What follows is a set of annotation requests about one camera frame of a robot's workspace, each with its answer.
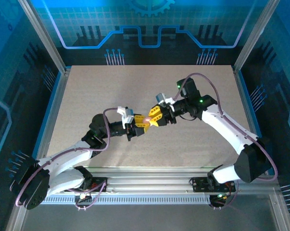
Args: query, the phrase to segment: wooden board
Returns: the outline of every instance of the wooden board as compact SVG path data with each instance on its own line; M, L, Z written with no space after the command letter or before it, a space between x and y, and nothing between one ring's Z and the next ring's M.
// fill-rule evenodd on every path
M214 65L124 65L73 66L63 95L48 150L53 155L80 140L95 114L104 109L128 106L134 113L148 115L155 96L177 93L176 82L199 72L209 77L221 97L223 109L244 127L248 122L231 66ZM211 86L194 77L201 95L216 98ZM120 121L115 111L110 122ZM180 118L175 125L151 127L131 142L126 136L111 139L107 151L80 165L90 167L215 167L237 159L230 144L200 120Z

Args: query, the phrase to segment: black cable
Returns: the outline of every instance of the black cable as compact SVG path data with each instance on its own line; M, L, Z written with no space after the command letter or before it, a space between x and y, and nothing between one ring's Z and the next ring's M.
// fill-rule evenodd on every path
M180 118L181 119L184 119L184 120L188 120L188 121L193 121L193 120L195 120L196 119L196 117L195 118L193 118L193 119L185 119L184 117L182 117L181 115L180 115Z
M223 207L219 207L219 209L224 209L224 208L226 208L227 206L230 206L230 205L234 202L234 200L236 199L236 197L237 197L237 195L238 195L238 192L239 192L239 182L236 181L236 183L237 183L236 192L235 192L234 196L232 197L232 199L231 199L227 204L226 204L226 201L225 201L225 203L222 203L222 202L218 202L218 201L216 201L216 203L218 203L218 204L222 204L222 205L223 205Z
M189 184L192 185L192 186L193 186L193 184L191 183L191 181L192 181L193 179L197 179L197 177L192 177L191 179L189 179Z

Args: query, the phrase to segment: purple cable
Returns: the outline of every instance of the purple cable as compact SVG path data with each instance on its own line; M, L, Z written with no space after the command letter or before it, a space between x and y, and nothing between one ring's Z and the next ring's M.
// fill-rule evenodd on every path
M88 205L88 206L86 206L86 207L84 206L83 208L81 208L81 207L79 207L79 206L77 205L77 203L76 203L75 206L78 208L78 210L80 210L80 209L86 210L86 209L92 207L92 206L96 203L96 201L97 201L97 199L99 198L99 196L101 195L101 193L102 193L102 191L103 191L103 189L104 189L105 186L106 186L106 183L103 182L103 185L102 185L102 187L101 187L101 189L100 189L100 192L99 192L98 195L95 197L95 199L91 202L90 205Z
M95 191L96 189L98 189L99 187L101 187L103 185L104 182L102 182L101 184L97 185L96 187L92 188L92 189L88 189L86 191L78 191L78 190L73 190L73 189L68 189L68 191L70 192L76 192L76 193L90 193L92 191Z
M243 136L245 136L247 139L249 139L251 142L253 142L254 144L257 145L257 147L265 154L265 156L267 157L267 159L269 160L270 164L272 165L273 167L273 170L274 170L274 176L270 179L266 179L266 178L261 178L261 177L258 177L257 179L259 180L263 180L263 181L274 181L277 179L278 177L278 170L277 170L277 167L273 161L273 159L270 157L270 155L268 154L268 152L256 141L254 140L252 137L250 137L246 132L244 132L243 130L241 130L237 125L235 125L231 120L229 120L225 115L224 115L224 112L222 110L222 106L221 106L221 101L220 101L220 96L217 92L217 89L216 87L214 86L214 84L211 82L211 80L201 74L201 73L192 73L192 74L189 74L183 81L177 95L174 97L174 101L176 101L176 99L178 98L180 92L182 91L182 88L184 87L184 84L187 82L188 78L190 78L191 76L193 75L196 75L196 76L201 76L203 77L204 79L206 79L210 85L212 86L213 90L215 91L215 94L216 94L216 99L217 99L217 106L218 106L218 110L219 110L219 113L221 114L221 116L235 129L237 130L238 132L240 132Z
M237 183L237 191L235 192L235 195L233 196L233 198L231 199L231 201L228 204L226 204L224 207L222 207L222 209L227 207L227 206L230 206L234 202L234 200L237 198L238 192L239 192L239 182L236 181L236 183Z
M22 194L24 193L25 189L27 188L27 186L29 185L29 183L32 181L32 179L47 165L51 164L52 161L56 160L57 158L59 158L60 156L64 155L64 154L67 154L67 153L70 153L70 152L73 152L73 151L79 151L79 150L87 150L87 151L93 151L93 152L100 152L100 151L105 151L109 144L110 144L110 139L111 139L111 132L110 132L110 127L108 126L108 122L107 122L107 118L106 118L106 115L105 113L107 111L111 111L111 110L117 110L116 107L113 107L113 108L108 108L108 109L105 109L103 111L103 119L104 119L104 122L105 122L105 126L106 126L106 132L107 132L107 143L106 143L106 146L105 148L102 148L102 149L92 149L92 148L73 148L73 149L69 149L69 150L66 150L66 151L63 151L62 153L59 153L58 155L54 156L51 160L47 161L46 163L44 163L41 167L39 167L29 178L28 180L25 182L25 184L23 185L22 189L20 190L16 200L15 200L15 206L19 207L21 206L22 204L20 204L20 198L22 196Z

